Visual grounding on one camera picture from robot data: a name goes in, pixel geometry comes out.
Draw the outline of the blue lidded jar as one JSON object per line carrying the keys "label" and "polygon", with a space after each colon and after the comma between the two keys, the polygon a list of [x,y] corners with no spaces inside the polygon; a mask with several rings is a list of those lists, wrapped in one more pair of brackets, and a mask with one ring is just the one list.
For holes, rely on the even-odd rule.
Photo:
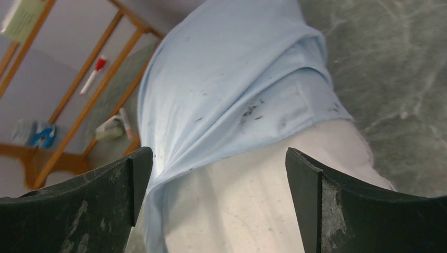
{"label": "blue lidded jar", "polygon": [[57,126],[36,120],[20,119],[11,135],[13,144],[42,149],[50,148],[57,134]]}

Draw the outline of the light blue pillowcase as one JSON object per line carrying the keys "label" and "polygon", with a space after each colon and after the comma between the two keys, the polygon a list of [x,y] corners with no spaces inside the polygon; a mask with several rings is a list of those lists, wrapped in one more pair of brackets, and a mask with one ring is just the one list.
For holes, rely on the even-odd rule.
{"label": "light blue pillowcase", "polygon": [[201,166],[351,115],[335,94],[324,35],[298,1],[206,1],[173,28],[138,94],[148,252],[166,252],[166,184]]}

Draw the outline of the red white marker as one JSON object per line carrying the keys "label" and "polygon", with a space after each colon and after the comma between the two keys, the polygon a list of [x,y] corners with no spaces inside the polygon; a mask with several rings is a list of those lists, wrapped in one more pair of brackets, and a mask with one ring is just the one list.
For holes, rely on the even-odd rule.
{"label": "red white marker", "polygon": [[104,66],[107,63],[108,58],[105,55],[101,55],[98,59],[98,61],[96,62],[95,68],[92,71],[91,75],[89,76],[89,78],[87,79],[87,81],[85,82],[84,86],[82,87],[81,91],[80,91],[80,95],[85,95],[90,86],[92,85],[94,79],[96,78],[97,74],[104,68]]}

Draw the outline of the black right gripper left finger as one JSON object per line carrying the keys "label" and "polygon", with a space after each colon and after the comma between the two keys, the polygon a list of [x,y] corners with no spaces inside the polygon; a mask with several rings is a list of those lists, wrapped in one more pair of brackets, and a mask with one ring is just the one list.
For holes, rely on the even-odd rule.
{"label": "black right gripper left finger", "polygon": [[153,166],[141,147],[61,183],[1,199],[1,252],[124,252]]}

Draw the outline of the white pillow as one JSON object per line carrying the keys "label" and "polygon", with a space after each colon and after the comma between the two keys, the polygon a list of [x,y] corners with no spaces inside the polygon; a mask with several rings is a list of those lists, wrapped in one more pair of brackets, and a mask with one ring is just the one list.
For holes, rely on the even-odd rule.
{"label": "white pillow", "polygon": [[374,170],[368,143],[353,122],[326,121],[167,184],[163,222],[168,252],[303,252],[286,176],[288,148],[393,189]]}

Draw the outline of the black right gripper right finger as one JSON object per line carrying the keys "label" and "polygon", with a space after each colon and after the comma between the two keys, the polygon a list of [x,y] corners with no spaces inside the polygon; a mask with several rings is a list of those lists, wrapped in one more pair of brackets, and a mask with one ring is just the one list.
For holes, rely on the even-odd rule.
{"label": "black right gripper right finger", "polygon": [[446,252],[446,197],[383,189],[293,148],[285,165],[305,252]]}

